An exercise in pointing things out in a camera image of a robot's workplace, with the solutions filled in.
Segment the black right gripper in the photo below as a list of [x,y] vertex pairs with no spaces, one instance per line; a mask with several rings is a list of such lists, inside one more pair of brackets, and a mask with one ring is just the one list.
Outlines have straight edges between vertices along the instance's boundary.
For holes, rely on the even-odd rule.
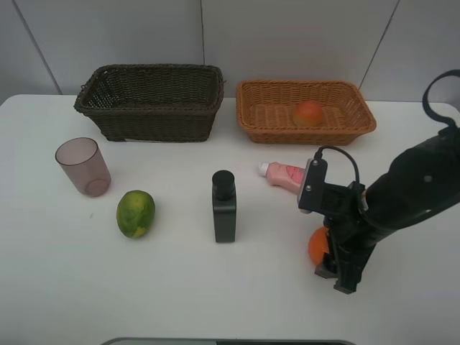
[[359,238],[373,230],[359,209],[364,191],[364,185],[355,181],[348,186],[325,183],[321,200],[324,220],[315,274],[324,279],[337,278],[333,288],[347,295],[357,291],[374,249]]

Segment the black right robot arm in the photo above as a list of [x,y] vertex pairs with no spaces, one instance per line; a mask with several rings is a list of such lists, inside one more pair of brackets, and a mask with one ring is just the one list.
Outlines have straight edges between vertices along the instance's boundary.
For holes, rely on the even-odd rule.
[[320,147],[309,160],[298,207],[323,215],[326,252],[315,274],[335,279],[335,289],[354,293],[378,242],[459,203],[459,129],[405,150],[369,187],[326,182],[327,162]]

